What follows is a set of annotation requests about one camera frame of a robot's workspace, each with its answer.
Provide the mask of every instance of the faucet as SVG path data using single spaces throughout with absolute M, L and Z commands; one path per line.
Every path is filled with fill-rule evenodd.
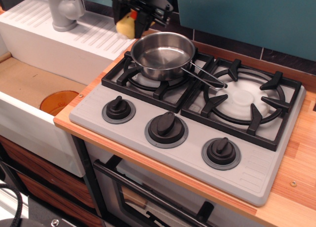
M 69 31 L 76 27 L 77 19 L 84 15 L 81 0 L 48 0 L 56 31 Z

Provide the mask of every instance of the screw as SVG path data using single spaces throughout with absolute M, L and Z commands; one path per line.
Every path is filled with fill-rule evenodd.
M 57 219 L 54 219 L 51 221 L 51 226 L 53 226 L 53 227 L 58 226 L 58 224 L 59 224 L 59 220 L 57 220 Z
M 292 186 L 292 187 L 296 187 L 296 186 L 297 186 L 297 183 L 296 183 L 295 181 L 292 181 L 292 182 L 291 182 L 291 186 Z

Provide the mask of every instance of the butcher block counter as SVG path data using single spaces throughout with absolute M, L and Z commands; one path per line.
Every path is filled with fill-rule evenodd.
M 196 46 L 199 52 L 214 55 L 215 58 L 222 57 L 231 61 L 238 58 L 250 67 L 272 73 L 281 71 L 285 77 L 301 81 L 307 90 L 271 193 L 264 206 L 253 206 L 70 122 L 69 114 L 72 109 L 100 83 L 101 78 L 123 58 L 123 54 L 54 118 L 56 126 L 265 226 L 316 226 L 316 112 L 313 111 L 316 110 L 316 76 L 208 45 L 196 43 Z

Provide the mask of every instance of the sink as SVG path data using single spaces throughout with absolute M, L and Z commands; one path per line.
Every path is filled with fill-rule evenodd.
M 120 37 L 112 18 L 86 11 L 67 32 L 53 29 L 47 0 L 25 0 L 0 16 L 12 57 L 88 85 L 134 40 Z
M 119 37 L 110 17 L 86 12 L 77 22 L 55 31 L 47 0 L 25 0 L 0 15 L 0 59 L 9 54 L 0 63 L 0 135 L 83 177 L 73 138 L 40 102 L 60 90 L 80 93 L 133 40 Z

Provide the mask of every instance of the black cable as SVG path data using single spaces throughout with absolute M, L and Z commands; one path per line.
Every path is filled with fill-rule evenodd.
M 18 189 L 16 189 L 15 187 L 9 185 L 9 184 L 0 184 L 0 189 L 10 189 L 12 190 L 17 199 L 18 199 L 18 207 L 17 207 L 17 210 L 16 210 L 16 213 L 15 213 L 15 216 L 13 218 L 13 221 L 10 225 L 10 227 L 18 227 L 19 223 L 20 223 L 20 217 L 21 217 L 21 214 L 22 214 L 22 207 L 23 207 L 23 201 L 22 201 L 22 196 L 21 196 L 21 193 L 19 192 Z

